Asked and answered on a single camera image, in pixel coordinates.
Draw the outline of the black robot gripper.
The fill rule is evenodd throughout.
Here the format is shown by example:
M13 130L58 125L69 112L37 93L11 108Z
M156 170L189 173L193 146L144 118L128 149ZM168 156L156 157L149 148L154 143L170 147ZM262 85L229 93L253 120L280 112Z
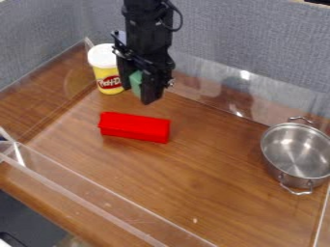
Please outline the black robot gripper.
M122 14L126 30L115 30L114 53L118 55L118 70L126 90L132 89L129 77L142 72L141 101L145 105L164 97L165 86L176 68L168 54L172 46L173 13L170 0L125 0Z

